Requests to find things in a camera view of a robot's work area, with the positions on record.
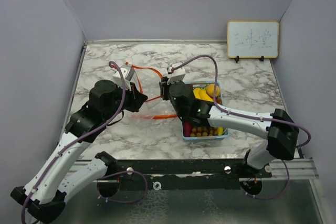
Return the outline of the clear zip top bag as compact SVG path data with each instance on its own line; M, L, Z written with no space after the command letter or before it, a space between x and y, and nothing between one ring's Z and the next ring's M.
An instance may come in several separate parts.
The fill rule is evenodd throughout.
M162 73L153 67L140 67L129 62L125 63L135 71L136 87L148 99L141 106L140 112L133 115L133 118L146 120L165 120L177 117L172 111L170 104L164 101L160 95L159 82L163 77Z

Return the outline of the brown longan bunch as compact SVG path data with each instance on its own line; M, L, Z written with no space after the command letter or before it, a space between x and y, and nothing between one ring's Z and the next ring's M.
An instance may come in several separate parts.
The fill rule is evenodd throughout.
M217 129L215 127L193 127L190 137L206 137L206 136L217 136Z

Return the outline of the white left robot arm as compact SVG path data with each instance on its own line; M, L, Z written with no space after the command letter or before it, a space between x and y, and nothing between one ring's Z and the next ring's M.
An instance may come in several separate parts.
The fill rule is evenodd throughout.
M117 169L117 160L106 152L98 153L84 168L68 176L77 158L124 111L139 112L147 96L133 82L116 84L100 80L89 91L88 101L71 117L55 150L41 170L25 186L15 187L10 196L22 206L21 222L29 213L35 223L51 223L64 210L68 201L89 183L123 174L133 175L128 168Z

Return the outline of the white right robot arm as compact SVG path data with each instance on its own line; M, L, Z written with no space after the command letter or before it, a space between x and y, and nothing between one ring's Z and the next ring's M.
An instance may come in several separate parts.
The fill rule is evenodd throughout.
M171 83L168 77L163 77L159 85L162 98L171 102L182 122L192 126L233 129L264 139L245 154L241 171L246 177L254 177L275 159L293 160L299 129L286 111L275 109L272 113L251 113L232 110L196 98L192 88L183 81Z

